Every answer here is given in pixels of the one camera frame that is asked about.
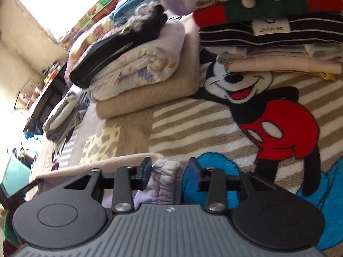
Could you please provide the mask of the blue folded quilt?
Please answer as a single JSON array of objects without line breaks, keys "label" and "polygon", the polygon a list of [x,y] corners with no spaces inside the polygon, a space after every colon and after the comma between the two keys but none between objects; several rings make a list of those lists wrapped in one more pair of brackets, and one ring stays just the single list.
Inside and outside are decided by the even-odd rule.
[{"label": "blue folded quilt", "polygon": [[115,27],[124,25],[140,5],[151,2],[159,2],[159,0],[124,0],[117,4],[109,17],[113,21]]}]

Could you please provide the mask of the teal storage box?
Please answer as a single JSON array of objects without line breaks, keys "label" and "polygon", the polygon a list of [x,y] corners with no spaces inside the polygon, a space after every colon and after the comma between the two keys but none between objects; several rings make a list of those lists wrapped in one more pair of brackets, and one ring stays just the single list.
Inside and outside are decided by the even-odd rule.
[{"label": "teal storage box", "polygon": [[29,183],[31,170],[15,156],[5,154],[1,158],[1,183],[11,196]]}]

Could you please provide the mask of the beige folded blanket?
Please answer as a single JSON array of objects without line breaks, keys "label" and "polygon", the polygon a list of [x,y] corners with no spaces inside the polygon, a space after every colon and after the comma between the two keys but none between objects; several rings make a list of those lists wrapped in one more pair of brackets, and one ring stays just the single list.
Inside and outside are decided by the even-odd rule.
[{"label": "beige folded blanket", "polygon": [[177,70],[166,81],[146,85],[95,105],[95,113],[102,120],[134,113],[171,100],[188,97],[199,89],[198,30],[188,31],[181,50]]}]

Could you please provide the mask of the tall folded clothes stack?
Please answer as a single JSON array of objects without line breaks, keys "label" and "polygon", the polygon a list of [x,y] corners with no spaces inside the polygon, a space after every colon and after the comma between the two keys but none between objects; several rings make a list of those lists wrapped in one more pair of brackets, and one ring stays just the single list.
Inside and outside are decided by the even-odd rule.
[{"label": "tall folded clothes stack", "polygon": [[342,73],[342,0],[160,0],[229,71]]}]

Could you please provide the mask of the Mickey Mouse fleece blanket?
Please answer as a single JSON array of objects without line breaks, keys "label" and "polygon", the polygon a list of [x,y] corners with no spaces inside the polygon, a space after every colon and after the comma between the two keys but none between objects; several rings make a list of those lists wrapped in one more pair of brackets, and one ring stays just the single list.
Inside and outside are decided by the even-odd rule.
[{"label": "Mickey Mouse fleece blanket", "polygon": [[88,110],[57,170],[156,153],[183,167],[195,157],[229,172],[275,168],[275,184],[325,217],[318,248],[342,255],[342,79],[290,71],[233,73],[199,46],[199,89],[102,120]]}]

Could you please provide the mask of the dark side desk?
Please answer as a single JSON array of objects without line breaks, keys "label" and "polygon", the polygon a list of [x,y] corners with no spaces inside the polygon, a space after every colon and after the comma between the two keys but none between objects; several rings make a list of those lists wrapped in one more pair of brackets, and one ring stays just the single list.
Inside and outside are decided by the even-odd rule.
[{"label": "dark side desk", "polygon": [[23,129],[24,133],[43,134],[43,125],[67,89],[65,83],[66,67],[67,63],[57,72],[55,78],[44,87],[38,99],[30,107],[29,117]]}]

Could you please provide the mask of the orange patterned pillow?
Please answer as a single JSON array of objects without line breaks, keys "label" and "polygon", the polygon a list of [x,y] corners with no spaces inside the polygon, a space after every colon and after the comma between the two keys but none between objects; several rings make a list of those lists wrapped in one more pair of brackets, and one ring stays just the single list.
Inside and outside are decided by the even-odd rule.
[{"label": "orange patterned pillow", "polygon": [[91,28],[82,33],[69,50],[69,59],[72,63],[76,63],[86,49],[100,37],[104,36],[113,28],[113,20],[109,16],[105,16],[96,22]]}]

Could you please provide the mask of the black folded garment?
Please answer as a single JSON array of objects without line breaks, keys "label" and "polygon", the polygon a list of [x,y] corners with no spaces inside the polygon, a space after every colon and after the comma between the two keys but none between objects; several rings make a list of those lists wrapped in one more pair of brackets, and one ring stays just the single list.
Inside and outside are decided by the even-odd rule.
[{"label": "black folded garment", "polygon": [[90,47],[88,53],[70,72],[70,80],[79,88],[87,89],[93,78],[122,54],[157,39],[166,22],[167,15],[160,4],[151,2],[139,6],[122,31]]}]

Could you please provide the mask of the colourful alphabet headboard mat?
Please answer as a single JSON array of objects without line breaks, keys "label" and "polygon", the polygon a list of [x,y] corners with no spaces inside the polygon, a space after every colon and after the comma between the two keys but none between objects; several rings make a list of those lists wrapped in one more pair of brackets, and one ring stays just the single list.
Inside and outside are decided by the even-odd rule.
[{"label": "colourful alphabet headboard mat", "polygon": [[62,44],[71,45],[82,33],[114,11],[118,2],[118,0],[99,0],[61,40]]}]

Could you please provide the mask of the grey folded clothes stack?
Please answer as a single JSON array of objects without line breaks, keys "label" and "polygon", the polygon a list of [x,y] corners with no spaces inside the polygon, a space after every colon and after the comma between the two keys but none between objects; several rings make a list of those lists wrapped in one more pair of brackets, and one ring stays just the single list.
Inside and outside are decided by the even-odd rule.
[{"label": "grey folded clothes stack", "polygon": [[43,125],[46,138],[55,144],[60,143],[82,122],[89,104],[87,91],[72,85]]}]

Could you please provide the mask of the floral folded blanket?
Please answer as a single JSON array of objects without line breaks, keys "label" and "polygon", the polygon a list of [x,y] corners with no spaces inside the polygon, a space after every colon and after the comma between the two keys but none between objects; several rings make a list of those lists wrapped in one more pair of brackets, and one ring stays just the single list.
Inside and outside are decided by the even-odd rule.
[{"label": "floral folded blanket", "polygon": [[168,21],[157,39],[129,50],[91,81],[88,97],[101,102],[130,89],[166,81],[176,71],[185,40],[179,21]]}]

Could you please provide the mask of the lavender sweatpants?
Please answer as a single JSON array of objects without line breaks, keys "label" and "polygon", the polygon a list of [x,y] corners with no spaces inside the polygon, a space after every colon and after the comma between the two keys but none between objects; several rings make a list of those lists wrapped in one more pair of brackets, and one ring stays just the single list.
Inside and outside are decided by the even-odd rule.
[{"label": "lavender sweatpants", "polygon": [[131,212],[141,204],[179,204],[182,176],[181,164],[160,154],[115,157],[37,175],[42,193],[26,207],[35,213],[44,208],[117,213],[116,205]]}]

